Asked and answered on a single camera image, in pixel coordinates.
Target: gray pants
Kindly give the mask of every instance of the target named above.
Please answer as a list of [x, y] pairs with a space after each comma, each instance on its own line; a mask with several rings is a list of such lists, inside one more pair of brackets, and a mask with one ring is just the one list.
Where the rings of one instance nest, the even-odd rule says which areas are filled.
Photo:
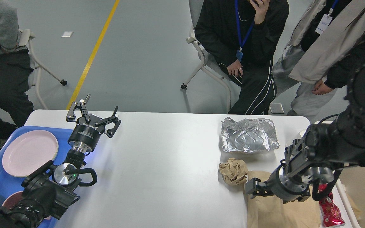
[[[282, 92], [299, 83], [299, 81], [290, 78], [289, 75], [304, 54], [305, 52], [300, 45], [291, 47], [287, 50], [285, 57], [278, 59], [278, 62], [272, 67], [271, 73], [277, 85], [277, 97]], [[312, 93], [313, 90], [314, 84], [301, 82], [297, 90], [297, 96], [292, 100], [291, 110], [287, 115], [304, 116], [311, 121], [319, 114], [320, 108], [332, 99], [337, 89], [325, 95], [315, 95]]]

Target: beige coat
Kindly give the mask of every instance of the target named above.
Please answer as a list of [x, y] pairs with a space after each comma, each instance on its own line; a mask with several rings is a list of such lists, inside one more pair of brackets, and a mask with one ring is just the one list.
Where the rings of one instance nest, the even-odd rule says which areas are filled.
[[[305, 12], [295, 28], [286, 52], [300, 45], [311, 21], [326, 5], [326, 0], [315, 0]], [[327, 71], [336, 62], [346, 56], [360, 42], [365, 33], [365, 0], [352, 0], [333, 20], [330, 26], [308, 49], [295, 65], [289, 77], [310, 84], [326, 76]]]

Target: yellow floor line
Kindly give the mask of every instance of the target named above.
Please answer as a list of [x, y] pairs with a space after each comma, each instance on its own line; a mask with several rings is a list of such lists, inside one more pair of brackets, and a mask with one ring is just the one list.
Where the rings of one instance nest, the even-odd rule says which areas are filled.
[[72, 102], [77, 99], [80, 89], [85, 81], [85, 78], [87, 77], [88, 71], [90, 71], [91, 64], [94, 62], [94, 58], [97, 54], [99, 46], [101, 45], [101, 42], [104, 39], [104, 36], [109, 27], [109, 24], [111, 23], [113, 14], [115, 13], [116, 8], [118, 7], [119, 1], [120, 0], [116, 0], [115, 4], [113, 4], [112, 10], [107, 18], [107, 21], [105, 22], [104, 27], [102, 28], [101, 34], [99, 35], [99, 38], [97, 40], [97, 43], [95, 44], [93, 52], [91, 53], [90, 58], [88, 59], [87, 65], [85, 66], [84, 71], [81, 74], [80, 80], [78, 81], [77, 86], [74, 89], [73, 95], [71, 96], [70, 101], [68, 102], [68, 105], [66, 108], [67, 110], [71, 107]]

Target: chair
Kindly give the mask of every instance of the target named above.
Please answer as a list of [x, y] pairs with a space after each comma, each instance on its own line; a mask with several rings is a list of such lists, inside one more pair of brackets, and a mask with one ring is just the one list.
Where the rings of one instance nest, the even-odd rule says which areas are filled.
[[32, 40], [35, 38], [35, 35], [33, 32], [30, 31], [30, 29], [25, 29], [25, 30], [21, 30], [22, 35], [21, 35], [21, 39], [19, 40], [19, 47], [23, 47], [26, 46], [28, 47], [29, 50], [29, 56], [30, 56], [30, 65], [32, 66], [32, 68], [35, 69], [35, 71], [33, 71], [33, 73], [31, 73], [29, 75], [29, 89], [32, 86], [35, 86], [35, 93], [36, 93], [36, 97], [39, 101], [39, 103], [42, 105], [43, 109], [48, 109], [48, 107], [46, 106], [45, 102], [43, 101], [42, 97], [40, 96], [40, 78], [42, 76], [42, 71], [45, 70], [46, 72], [48, 72], [52, 77], [54, 77], [58, 82], [60, 82], [60, 84], [62, 84], [63, 86], [67, 85], [67, 81], [64, 79], [60, 79], [57, 76], [55, 76], [55, 74], [53, 74], [49, 69], [47, 69], [47, 67], [45, 65], [43, 65], [39, 59], [36, 57], [34, 51], [33, 51], [33, 43]]
[[[192, 44], [194, 48], [198, 51], [198, 57], [200, 58], [201, 62], [199, 65], [195, 68], [194, 72], [191, 74], [191, 76], [188, 78], [187, 81], [181, 84], [181, 89], [186, 90], [188, 83], [191, 81], [191, 79], [194, 78], [194, 76], [198, 73], [199, 70], [204, 71], [208, 76], [215, 79], [219, 84], [221, 84], [226, 89], [226, 106], [227, 111], [230, 110], [230, 97], [232, 96], [232, 93], [230, 92], [229, 86], [226, 84], [226, 82], [223, 81], [223, 79], [227, 79], [228, 81], [231, 81], [229, 77], [220, 70], [218, 63], [216, 62], [215, 58], [209, 54], [205, 49], [201, 48], [201, 43], [195, 38], [194, 33], [194, 27], [197, 25], [198, 19], [201, 14], [202, 4], [204, 3], [204, 0], [189, 0], [189, 9], [191, 12], [191, 20], [192, 20], [192, 26], [189, 32], [189, 37], [186, 39], [188, 44]], [[219, 75], [215, 75], [212, 73], [208, 68], [212, 69]]]

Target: hand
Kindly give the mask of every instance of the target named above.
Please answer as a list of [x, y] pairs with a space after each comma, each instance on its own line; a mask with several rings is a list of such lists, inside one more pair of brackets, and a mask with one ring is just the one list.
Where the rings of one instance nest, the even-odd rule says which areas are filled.
[[236, 59], [236, 61], [234, 61], [231, 65], [227, 67], [227, 70], [229, 71], [229, 75], [234, 75], [237, 78], [239, 74], [240, 76], [243, 75], [242, 67], [243, 66], [240, 61]]
[[249, 0], [249, 2], [256, 10], [256, 15], [254, 16], [254, 23], [255, 24], [263, 23], [267, 14], [268, 6], [270, 6], [270, 0]]
[[312, 93], [315, 95], [323, 95], [323, 94], [327, 94], [329, 92], [332, 92], [334, 89], [328, 87], [327, 85], [325, 85], [322, 81], [322, 79], [320, 79], [314, 86], [314, 90], [312, 90]]

